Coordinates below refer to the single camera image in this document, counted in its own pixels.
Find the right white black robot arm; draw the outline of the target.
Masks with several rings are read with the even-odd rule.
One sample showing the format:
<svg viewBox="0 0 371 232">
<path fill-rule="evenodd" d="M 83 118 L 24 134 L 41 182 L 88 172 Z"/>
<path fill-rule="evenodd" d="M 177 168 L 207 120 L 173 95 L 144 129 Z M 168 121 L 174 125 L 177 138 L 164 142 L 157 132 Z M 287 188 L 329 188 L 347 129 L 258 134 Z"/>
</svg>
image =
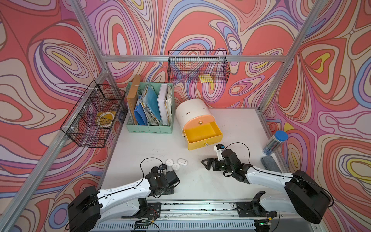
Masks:
<svg viewBox="0 0 371 232">
<path fill-rule="evenodd" d="M 242 163 L 231 149 L 219 149 L 217 158 L 202 160 L 208 170 L 221 171 L 224 176 L 253 185 L 261 185 L 277 194 L 261 191 L 250 202 L 255 215 L 273 211 L 296 213 L 312 224 L 319 224 L 330 207 L 331 196 L 317 185 L 305 172 L 293 174 L 262 170 L 252 164 Z"/>
</svg>

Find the white three-drawer cabinet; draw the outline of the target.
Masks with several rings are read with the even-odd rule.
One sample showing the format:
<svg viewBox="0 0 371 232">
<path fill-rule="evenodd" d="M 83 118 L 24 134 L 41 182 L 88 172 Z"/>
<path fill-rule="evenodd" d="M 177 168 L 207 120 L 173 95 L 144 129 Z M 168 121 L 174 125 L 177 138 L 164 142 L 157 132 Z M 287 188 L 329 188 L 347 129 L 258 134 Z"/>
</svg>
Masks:
<svg viewBox="0 0 371 232">
<path fill-rule="evenodd" d="M 212 115 L 203 100 L 191 99 L 181 103 L 175 111 L 175 116 L 182 131 L 182 135 L 184 136 L 183 126 L 188 120 L 203 115 Z"/>
</svg>

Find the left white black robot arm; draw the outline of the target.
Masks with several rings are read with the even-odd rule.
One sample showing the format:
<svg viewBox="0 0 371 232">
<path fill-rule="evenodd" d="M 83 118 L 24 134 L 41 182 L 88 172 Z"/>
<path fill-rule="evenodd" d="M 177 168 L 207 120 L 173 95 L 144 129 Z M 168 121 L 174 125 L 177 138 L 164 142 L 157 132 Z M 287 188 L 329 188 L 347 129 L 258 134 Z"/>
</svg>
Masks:
<svg viewBox="0 0 371 232">
<path fill-rule="evenodd" d="M 142 179 L 110 189 L 84 189 L 69 205 L 70 232 L 89 232 L 97 224 L 114 218 L 157 219 L 160 203 L 148 203 L 148 197 L 174 194 L 180 184 L 175 171 L 161 173 L 154 167 Z"/>
</svg>

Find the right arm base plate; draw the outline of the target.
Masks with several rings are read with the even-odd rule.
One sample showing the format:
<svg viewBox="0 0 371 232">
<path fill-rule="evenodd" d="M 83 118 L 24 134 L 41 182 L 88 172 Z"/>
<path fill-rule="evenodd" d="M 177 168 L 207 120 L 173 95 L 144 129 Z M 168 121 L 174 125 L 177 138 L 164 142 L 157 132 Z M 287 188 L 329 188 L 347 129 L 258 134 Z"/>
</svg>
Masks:
<svg viewBox="0 0 371 232">
<path fill-rule="evenodd" d="M 275 218 L 278 216 L 276 211 L 266 211 L 259 203 L 236 202 L 233 208 L 237 210 L 240 218 Z"/>
</svg>

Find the yellow drawer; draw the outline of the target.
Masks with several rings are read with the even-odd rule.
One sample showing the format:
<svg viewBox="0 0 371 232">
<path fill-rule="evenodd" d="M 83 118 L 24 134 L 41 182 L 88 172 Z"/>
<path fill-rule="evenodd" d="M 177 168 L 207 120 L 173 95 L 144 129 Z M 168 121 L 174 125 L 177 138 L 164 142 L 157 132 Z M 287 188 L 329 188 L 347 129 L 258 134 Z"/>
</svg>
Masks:
<svg viewBox="0 0 371 232">
<path fill-rule="evenodd" d="M 223 133 L 215 122 L 183 130 L 188 150 L 203 148 L 221 142 Z"/>
</svg>

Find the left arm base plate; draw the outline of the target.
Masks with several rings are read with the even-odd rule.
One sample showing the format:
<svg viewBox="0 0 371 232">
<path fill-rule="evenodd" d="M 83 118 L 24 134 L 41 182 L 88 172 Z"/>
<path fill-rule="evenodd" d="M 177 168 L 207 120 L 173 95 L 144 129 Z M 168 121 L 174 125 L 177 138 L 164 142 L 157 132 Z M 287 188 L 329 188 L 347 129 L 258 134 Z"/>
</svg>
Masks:
<svg viewBox="0 0 371 232">
<path fill-rule="evenodd" d="M 133 216 L 122 216 L 122 219 L 144 218 L 156 220 L 161 214 L 161 203 L 147 203 L 139 207 L 139 211 Z"/>
</svg>

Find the white oblong earphone case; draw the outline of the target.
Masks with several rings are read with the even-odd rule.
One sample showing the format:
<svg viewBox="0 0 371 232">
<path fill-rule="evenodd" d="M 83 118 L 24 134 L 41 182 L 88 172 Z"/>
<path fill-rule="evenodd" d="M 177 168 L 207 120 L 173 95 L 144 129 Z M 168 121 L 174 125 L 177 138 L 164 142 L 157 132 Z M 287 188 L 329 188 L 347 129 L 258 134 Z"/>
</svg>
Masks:
<svg viewBox="0 0 371 232">
<path fill-rule="evenodd" d="M 177 163 L 181 166 L 188 166 L 188 161 L 182 158 L 179 158 Z"/>
</svg>

